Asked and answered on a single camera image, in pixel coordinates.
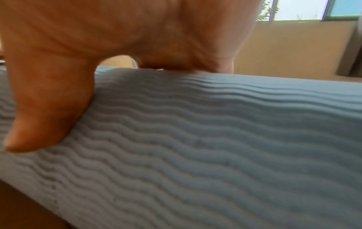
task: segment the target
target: wavy ridge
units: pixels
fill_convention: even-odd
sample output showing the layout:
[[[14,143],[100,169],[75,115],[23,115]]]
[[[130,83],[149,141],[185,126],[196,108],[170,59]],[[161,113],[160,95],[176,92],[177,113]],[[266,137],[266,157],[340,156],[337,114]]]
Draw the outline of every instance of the wavy ridge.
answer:
[[[5,74],[0,140],[14,117]],[[0,179],[79,229],[362,228],[362,85],[96,77],[93,104],[62,144],[0,151]]]

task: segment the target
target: window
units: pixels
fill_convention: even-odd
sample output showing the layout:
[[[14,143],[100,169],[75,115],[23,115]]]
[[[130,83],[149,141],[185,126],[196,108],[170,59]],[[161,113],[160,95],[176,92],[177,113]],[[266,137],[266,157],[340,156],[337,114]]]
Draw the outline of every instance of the window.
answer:
[[[257,21],[357,20],[362,0],[265,0]]]

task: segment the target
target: window pane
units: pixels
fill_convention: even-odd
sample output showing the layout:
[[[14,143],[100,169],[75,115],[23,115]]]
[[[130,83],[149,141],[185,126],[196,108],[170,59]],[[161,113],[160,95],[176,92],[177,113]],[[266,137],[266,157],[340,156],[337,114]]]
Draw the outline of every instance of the window pane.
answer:
[[[274,0],[264,0],[264,5],[257,18],[257,21],[269,21],[270,13],[272,11],[272,5]]]
[[[358,16],[362,13],[362,0],[336,0],[331,16]]]
[[[328,0],[279,0],[274,20],[321,20],[327,2]]]

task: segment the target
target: wavy pattern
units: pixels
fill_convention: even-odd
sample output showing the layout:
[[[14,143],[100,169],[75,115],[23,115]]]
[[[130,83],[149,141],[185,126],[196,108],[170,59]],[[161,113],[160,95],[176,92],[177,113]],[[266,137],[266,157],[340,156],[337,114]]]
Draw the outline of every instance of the wavy pattern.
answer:
[[[0,152],[0,179],[79,229],[362,228],[361,84],[180,76],[99,68],[63,143]]]

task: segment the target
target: wall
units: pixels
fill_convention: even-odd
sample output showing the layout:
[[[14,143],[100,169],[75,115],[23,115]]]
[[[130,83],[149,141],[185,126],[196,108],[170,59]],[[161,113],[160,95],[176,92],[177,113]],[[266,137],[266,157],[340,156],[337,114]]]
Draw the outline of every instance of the wall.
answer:
[[[258,22],[235,60],[235,74],[362,81],[335,75],[354,25],[355,22]],[[132,67],[127,57],[114,58],[110,65]]]

